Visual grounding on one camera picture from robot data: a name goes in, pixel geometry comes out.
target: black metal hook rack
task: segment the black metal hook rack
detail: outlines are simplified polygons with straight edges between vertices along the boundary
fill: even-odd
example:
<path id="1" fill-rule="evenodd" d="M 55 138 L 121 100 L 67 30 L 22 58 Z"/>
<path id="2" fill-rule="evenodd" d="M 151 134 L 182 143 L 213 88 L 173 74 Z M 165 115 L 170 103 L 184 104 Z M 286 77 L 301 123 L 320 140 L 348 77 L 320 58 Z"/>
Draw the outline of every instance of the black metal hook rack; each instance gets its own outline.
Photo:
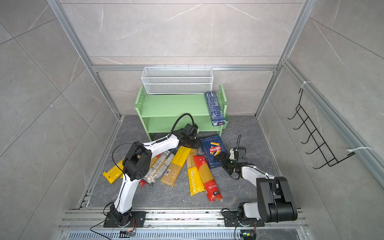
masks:
<path id="1" fill-rule="evenodd" d="M 311 137 L 313 138 L 314 142 L 316 143 L 317 148 L 316 148 L 315 150 L 313 150 L 312 152 L 306 152 L 306 154 L 312 154 L 312 153 L 314 153 L 316 150 L 319 150 L 319 151 L 321 152 L 322 156 L 324 157 L 326 163 L 323 164 L 323 165 L 321 165 L 320 167 L 313 167 L 313 168 L 314 168 L 314 169 L 320 169 L 320 168 L 324 167 L 324 166 L 327 165 L 327 164 L 328 164 L 328 166 L 332 167 L 332 166 L 334 166 L 335 164 L 338 164 L 338 163 L 344 161 L 345 159 L 347 159 L 347 158 L 353 156 L 355 153 L 354 153 L 354 152 L 351 152 L 350 154 L 348 154 L 348 155 L 347 155 L 345 158 L 343 158 L 342 160 L 337 160 L 337 158 L 334 156 L 332 150 L 329 148 L 328 144 L 327 144 L 326 141 L 324 140 L 323 136 L 321 135 L 321 133 L 319 132 L 319 130 L 317 129 L 317 127 L 313 124 L 311 118 L 308 116 L 308 114 L 306 113 L 306 111 L 303 109 L 303 107 L 302 107 L 301 104 L 300 104 L 300 102 L 301 102 L 301 97 L 302 97 L 302 95 L 303 95 L 303 89 L 300 89 L 300 90 L 299 90 L 299 94 L 300 94 L 300 100 L 299 100 L 299 104 L 298 104 L 297 107 L 295 108 L 296 113 L 293 115 L 293 117 L 288 118 L 288 119 L 289 119 L 289 120 L 292 120 L 296 115 L 298 115 L 298 116 L 300 117 L 300 119 L 303 121 L 303 123 L 302 123 L 298 128 L 293 128 L 293 129 L 294 129 L 294 130 L 298 130 L 299 128 L 301 128 L 301 127 L 304 125 L 304 126 L 307 128 L 308 132 L 310 133 L 310 135 L 308 136 L 307 141 L 306 141 L 306 142 L 301 142 L 302 144 L 307 144 L 308 141 L 309 141 L 309 139 L 310 139 Z M 306 117 L 303 117 L 303 116 L 299 113 L 299 110 L 303 110 L 303 112 L 305 113 Z M 309 120 L 309 121 L 311 122 L 311 124 L 313 125 L 313 127 L 314 127 L 314 130 L 313 130 L 313 131 L 311 131 L 311 130 L 309 129 L 308 125 L 306 124 L 306 121 L 307 121 L 307 120 Z M 317 132 L 317 134 L 321 137 L 321 140 L 322 140 L 322 142 L 323 142 L 323 143 L 321 143 L 320 145 L 319 145 L 318 141 L 316 141 L 315 137 L 313 136 L 313 134 L 316 133 L 316 132 Z M 329 161 L 327 160 L 327 158 L 326 158 L 325 155 L 324 155 L 323 150 L 321 149 L 321 146 L 323 146 L 323 145 L 325 145 L 325 146 L 328 148 L 329 152 L 330 152 L 331 155 L 332 155 L 332 159 L 329 160 Z"/>

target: white zip tie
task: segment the white zip tie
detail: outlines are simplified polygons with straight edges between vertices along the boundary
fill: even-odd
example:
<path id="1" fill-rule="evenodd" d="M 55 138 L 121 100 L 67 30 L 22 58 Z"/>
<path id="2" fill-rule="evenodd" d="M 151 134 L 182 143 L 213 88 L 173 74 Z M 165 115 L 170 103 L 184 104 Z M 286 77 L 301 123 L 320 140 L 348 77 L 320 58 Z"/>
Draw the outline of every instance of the white zip tie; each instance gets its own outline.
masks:
<path id="1" fill-rule="evenodd" d="M 303 85 L 302 85 L 300 88 L 303 88 L 304 84 L 306 84 L 306 83 L 310 83 L 310 82 L 306 82 L 306 81 L 304 81 L 304 82 L 303 82 Z"/>
<path id="2" fill-rule="evenodd" d="M 371 147 L 357 147 L 357 148 L 354 148 L 354 149 L 347 149 L 348 152 L 353 152 L 355 150 L 359 150 L 359 149 L 371 149 L 373 150 L 373 148 Z"/>

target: black wire rack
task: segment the black wire rack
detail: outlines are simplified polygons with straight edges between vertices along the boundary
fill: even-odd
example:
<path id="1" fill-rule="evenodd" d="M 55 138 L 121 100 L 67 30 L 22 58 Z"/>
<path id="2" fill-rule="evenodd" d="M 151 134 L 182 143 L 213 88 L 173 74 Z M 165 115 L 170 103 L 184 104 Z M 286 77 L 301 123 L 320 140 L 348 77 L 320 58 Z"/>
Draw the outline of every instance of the black wire rack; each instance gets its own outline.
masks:
<path id="1" fill-rule="evenodd" d="M 350 154 L 348 154 L 345 158 L 343 158 L 342 160 L 337 160 L 337 158 L 335 157 L 335 155 L 333 154 L 332 150 L 329 148 L 328 144 L 326 143 L 326 141 L 324 140 L 323 136 L 321 135 L 321 133 L 319 132 L 319 130 L 317 129 L 317 127 L 313 124 L 311 118 L 308 116 L 308 114 L 306 113 L 306 111 L 303 109 L 303 107 L 301 106 L 300 102 L 301 102 L 301 97 L 303 95 L 303 89 L 300 89 L 299 90 L 299 94 L 300 94 L 300 100 L 299 100 L 299 104 L 297 105 L 297 107 L 295 108 L 295 111 L 296 113 L 293 115 L 293 117 L 291 118 L 288 118 L 289 120 L 292 120 L 296 115 L 298 115 L 300 117 L 300 119 L 302 120 L 302 124 L 298 127 L 298 128 L 293 128 L 294 130 L 298 130 L 300 129 L 303 125 L 307 128 L 308 132 L 310 133 L 310 135 L 308 136 L 308 139 L 306 142 L 301 142 L 302 144 L 307 144 L 308 141 L 310 140 L 310 138 L 312 137 L 312 139 L 314 140 L 314 142 L 316 143 L 316 146 L 317 148 L 315 150 L 313 150 L 312 152 L 305 152 L 306 154 L 312 154 L 314 153 L 316 150 L 319 150 L 322 154 L 322 156 L 324 157 L 326 163 L 321 165 L 320 167 L 313 167 L 314 169 L 320 169 L 322 167 L 324 167 L 325 165 L 328 165 L 330 167 L 334 166 L 335 164 L 338 164 L 342 161 L 344 161 L 345 159 L 353 156 L 355 153 L 354 152 L 351 152 Z M 303 116 L 303 114 L 300 114 L 299 111 L 302 110 L 304 113 L 305 113 L 305 116 Z M 308 127 L 307 123 L 310 121 L 310 123 L 313 125 L 314 127 L 314 130 L 311 131 L 310 128 Z M 318 142 L 316 141 L 315 137 L 314 137 L 314 134 L 318 134 L 321 138 L 321 140 Z M 327 160 L 327 157 L 325 156 L 324 154 L 324 149 L 322 149 L 321 147 L 324 146 L 324 148 L 328 149 L 329 152 L 330 152 L 330 157 L 331 158 L 329 161 Z"/>

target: white wire basket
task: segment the white wire basket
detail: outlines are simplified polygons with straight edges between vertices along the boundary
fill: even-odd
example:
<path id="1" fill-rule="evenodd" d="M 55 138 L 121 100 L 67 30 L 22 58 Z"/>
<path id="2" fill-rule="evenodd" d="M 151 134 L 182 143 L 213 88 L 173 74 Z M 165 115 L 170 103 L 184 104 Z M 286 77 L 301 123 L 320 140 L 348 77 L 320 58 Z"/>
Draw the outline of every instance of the white wire basket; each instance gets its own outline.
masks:
<path id="1" fill-rule="evenodd" d="M 190 94 L 212 91 L 211 67 L 146 67 L 141 75 L 147 94 Z"/>

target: blue pasta box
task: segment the blue pasta box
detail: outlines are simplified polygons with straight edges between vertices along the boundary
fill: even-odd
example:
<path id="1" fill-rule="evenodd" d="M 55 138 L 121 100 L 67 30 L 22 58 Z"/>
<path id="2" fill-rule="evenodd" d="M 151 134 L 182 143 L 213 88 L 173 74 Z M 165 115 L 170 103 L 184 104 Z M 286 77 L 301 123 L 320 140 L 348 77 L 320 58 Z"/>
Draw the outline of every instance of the blue pasta box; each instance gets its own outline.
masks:
<path id="1" fill-rule="evenodd" d="M 225 124 L 225 118 L 223 112 L 218 103 L 218 99 L 215 92 L 206 92 L 204 93 L 205 99 L 207 101 L 209 115 L 211 117 L 213 126 L 220 126 Z"/>
<path id="2" fill-rule="evenodd" d="M 209 168 L 221 167 L 222 164 L 215 159 L 215 156 L 218 155 L 221 151 L 228 154 L 227 149 L 224 146 L 223 141 L 219 135 L 202 138 L 201 148 L 203 150 L 203 155 L 207 161 Z"/>

